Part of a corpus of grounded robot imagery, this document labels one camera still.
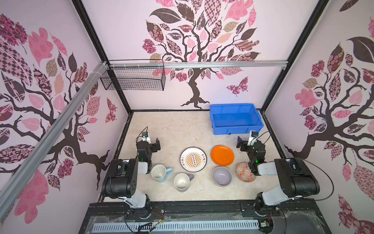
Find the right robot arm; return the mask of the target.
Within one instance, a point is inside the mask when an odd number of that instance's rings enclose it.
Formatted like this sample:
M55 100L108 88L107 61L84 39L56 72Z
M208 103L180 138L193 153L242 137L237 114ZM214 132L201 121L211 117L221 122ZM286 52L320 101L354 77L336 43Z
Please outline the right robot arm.
M279 185L256 196L254 210L260 216L264 216L272 206L320 192L318 181L303 160L289 158L266 162L265 145L256 138L242 140L238 137L236 147L247 153L248 167L253 175L278 177Z

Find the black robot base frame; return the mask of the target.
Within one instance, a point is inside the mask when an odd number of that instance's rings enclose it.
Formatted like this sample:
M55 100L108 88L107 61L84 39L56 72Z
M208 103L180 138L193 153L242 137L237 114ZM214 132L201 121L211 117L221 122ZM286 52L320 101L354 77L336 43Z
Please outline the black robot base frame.
M176 234L328 234L317 204L297 199L272 206L264 216L254 210L253 200L157 201L133 209L124 202L89 205L79 232L91 234L96 223L257 220L259 230L177 232Z

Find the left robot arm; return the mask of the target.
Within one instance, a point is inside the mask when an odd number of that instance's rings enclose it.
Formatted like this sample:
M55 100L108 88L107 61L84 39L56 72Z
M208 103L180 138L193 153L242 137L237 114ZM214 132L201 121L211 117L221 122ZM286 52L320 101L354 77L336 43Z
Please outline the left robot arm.
M133 209L149 207L149 197L137 189L138 175L146 175L152 169L152 154L161 150L160 141L136 143L137 158L112 160L102 185L102 195L121 199Z

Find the white plate orange sunburst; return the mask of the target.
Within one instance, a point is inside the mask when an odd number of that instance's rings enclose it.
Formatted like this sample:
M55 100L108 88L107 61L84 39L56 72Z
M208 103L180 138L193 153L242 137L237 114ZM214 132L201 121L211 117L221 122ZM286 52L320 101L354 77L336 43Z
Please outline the white plate orange sunburst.
M187 172L197 173L205 169L207 155L198 147L189 147L181 153L180 164Z

